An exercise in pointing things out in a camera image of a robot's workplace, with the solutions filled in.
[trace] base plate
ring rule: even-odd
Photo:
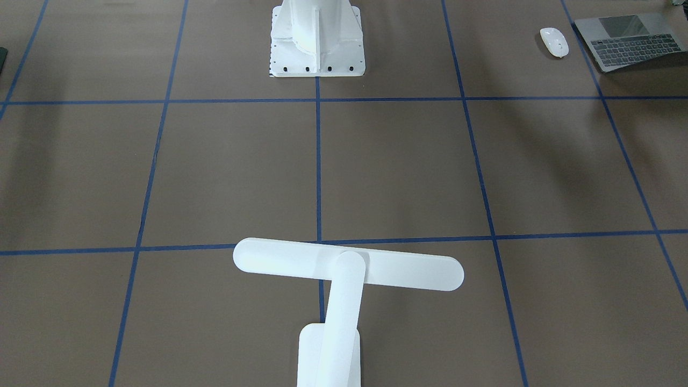
[[[282,7],[272,10],[272,28]],[[352,6],[354,16],[361,25],[361,11]],[[321,58],[316,69],[314,54],[301,51],[292,40],[272,39],[270,44],[270,76],[362,76],[365,73],[363,41],[341,41],[338,47]]]
[[[315,387],[324,332],[325,324],[308,324],[301,330],[297,387]],[[354,354],[351,359],[351,373],[347,387],[361,387],[361,337],[358,331],[354,340]]]

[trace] grid square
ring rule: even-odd
[[[172,104],[144,243],[315,240],[314,111],[313,103]]]
[[[318,282],[243,273],[231,256],[141,253],[117,386],[296,386]]]
[[[312,78],[270,78],[272,1],[189,3],[173,98],[314,98]]]
[[[683,291],[688,291],[688,234],[663,235],[671,263],[674,265]]]
[[[530,385],[686,384],[686,310],[654,236],[499,247]]]
[[[50,1],[12,100],[164,98],[182,7]]]
[[[522,384],[492,242],[358,247],[446,255],[466,271],[452,292],[364,286],[358,321],[364,386]]]
[[[688,229],[688,101],[608,101],[660,229]]]
[[[451,1],[447,4],[467,96],[596,96],[583,54],[558,1]],[[569,43],[561,59],[547,51],[540,28]]]
[[[600,101],[471,101],[497,234],[651,229]]]
[[[130,253],[2,257],[2,384],[106,386],[130,267]]]
[[[324,98],[459,96],[439,1],[353,0],[361,9],[365,75],[323,78]]]
[[[8,50],[0,78],[0,96],[3,101],[10,91],[14,74],[19,68],[42,6],[43,0],[0,1],[0,47]]]
[[[489,235],[461,102],[321,111],[326,240]]]
[[[136,243],[159,105],[9,106],[0,249]]]
[[[573,19],[611,17],[627,14],[661,13],[674,34],[684,45],[688,44],[688,29],[681,7],[668,0],[566,0]],[[685,76],[688,59],[685,55],[640,63],[625,69],[603,74],[588,54],[595,76],[606,96],[685,96],[688,94],[688,77]]]

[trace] computer mouse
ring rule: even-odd
[[[548,27],[540,30],[540,37],[545,42],[549,52],[557,58],[563,58],[568,54],[568,43],[561,31],[556,28]]]

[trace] laptop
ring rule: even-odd
[[[574,24],[602,72],[686,52],[659,13],[579,19]]]

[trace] laptop keyboard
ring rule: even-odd
[[[605,67],[632,65],[681,49],[669,34],[591,41]]]

